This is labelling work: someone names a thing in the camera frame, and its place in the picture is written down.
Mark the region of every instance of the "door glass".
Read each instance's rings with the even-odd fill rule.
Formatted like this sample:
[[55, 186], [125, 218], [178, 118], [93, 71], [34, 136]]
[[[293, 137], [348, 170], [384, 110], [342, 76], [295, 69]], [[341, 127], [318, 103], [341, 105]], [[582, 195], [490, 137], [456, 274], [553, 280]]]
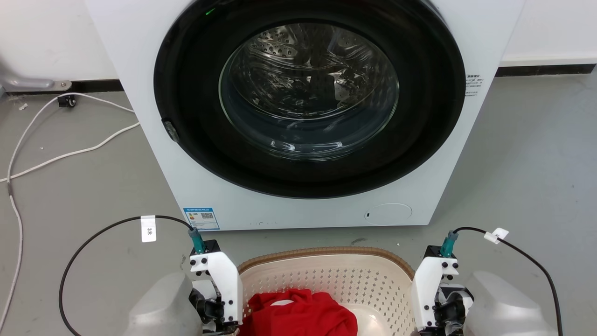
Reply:
[[292, 160], [330, 160], [362, 148], [392, 118], [398, 77], [364, 37], [297, 23], [259, 33], [220, 75], [228, 120], [253, 146]]

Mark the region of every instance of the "round black door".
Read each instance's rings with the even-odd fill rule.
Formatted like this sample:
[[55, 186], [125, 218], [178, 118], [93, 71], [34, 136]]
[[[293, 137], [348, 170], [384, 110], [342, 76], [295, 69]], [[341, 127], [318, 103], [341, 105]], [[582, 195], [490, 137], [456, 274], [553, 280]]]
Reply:
[[209, 171], [297, 198], [388, 184], [450, 135], [464, 66], [415, 0], [199, 0], [159, 50], [166, 130]]

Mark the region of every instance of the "white washing machine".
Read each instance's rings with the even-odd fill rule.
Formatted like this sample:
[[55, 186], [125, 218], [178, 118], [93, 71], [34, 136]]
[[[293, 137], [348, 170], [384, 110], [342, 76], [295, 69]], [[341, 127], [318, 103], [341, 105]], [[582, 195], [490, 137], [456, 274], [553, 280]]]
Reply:
[[426, 225], [524, 0], [87, 0], [200, 230]]

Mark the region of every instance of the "white wall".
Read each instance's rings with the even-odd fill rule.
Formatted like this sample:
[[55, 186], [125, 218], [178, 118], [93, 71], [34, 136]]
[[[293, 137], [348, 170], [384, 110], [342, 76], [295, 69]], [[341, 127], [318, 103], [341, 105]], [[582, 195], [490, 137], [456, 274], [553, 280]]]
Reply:
[[[597, 63], [596, 14], [596, 0], [527, 0], [502, 65]], [[26, 77], [118, 77], [84, 0], [0, 2], [0, 59]]]

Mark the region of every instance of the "black baseboard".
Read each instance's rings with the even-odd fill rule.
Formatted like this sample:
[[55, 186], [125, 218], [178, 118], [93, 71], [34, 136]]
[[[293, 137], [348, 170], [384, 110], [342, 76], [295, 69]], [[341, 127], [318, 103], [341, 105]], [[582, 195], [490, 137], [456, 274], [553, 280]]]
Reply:
[[595, 64], [501, 66], [496, 77], [590, 74]]
[[[572, 65], [539, 65], [539, 66], [501, 66], [496, 72], [496, 77], [521, 77], [541, 75], [576, 75], [590, 74], [595, 64], [572, 64]], [[124, 91], [120, 80], [98, 80], [98, 81], [73, 81], [67, 91], [55, 92], [9, 92], [9, 96], [20, 96], [23, 94], [60, 94], [66, 92], [114, 92]]]

